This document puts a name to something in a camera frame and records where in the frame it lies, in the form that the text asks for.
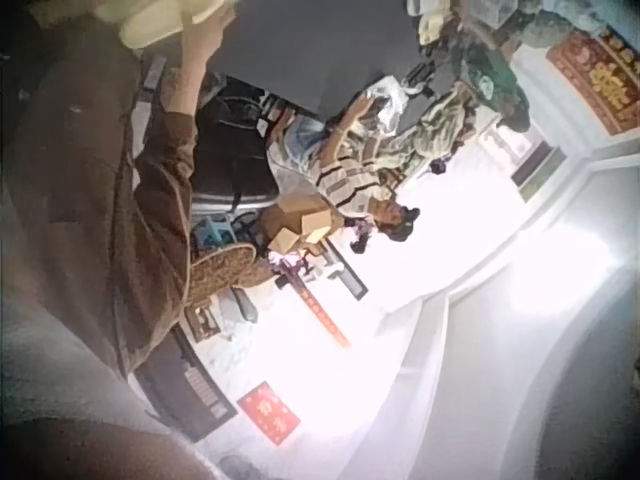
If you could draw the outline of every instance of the dark gray surface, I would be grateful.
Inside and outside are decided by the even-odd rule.
[[[211,68],[327,119],[420,62],[404,0],[243,0]]]

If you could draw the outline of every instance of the denim shorts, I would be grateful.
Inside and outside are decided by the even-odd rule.
[[[305,115],[297,115],[284,134],[284,148],[289,160],[301,172],[308,172],[314,154],[327,137],[324,123]]]

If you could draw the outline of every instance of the bright light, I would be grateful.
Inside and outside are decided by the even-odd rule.
[[[595,235],[568,227],[527,235],[515,261],[513,300],[530,313],[565,310],[592,291],[611,265]]]

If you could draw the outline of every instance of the brown jacket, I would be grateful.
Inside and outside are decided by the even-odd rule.
[[[134,55],[89,22],[32,93],[5,158],[34,278],[24,290],[123,376],[175,324],[189,272],[194,120],[154,119],[134,193],[138,81]]]

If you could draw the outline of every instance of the black chair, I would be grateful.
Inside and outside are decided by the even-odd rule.
[[[261,106],[230,87],[196,115],[199,133],[191,177],[194,217],[260,210],[273,205],[279,195],[266,140],[257,130]]]

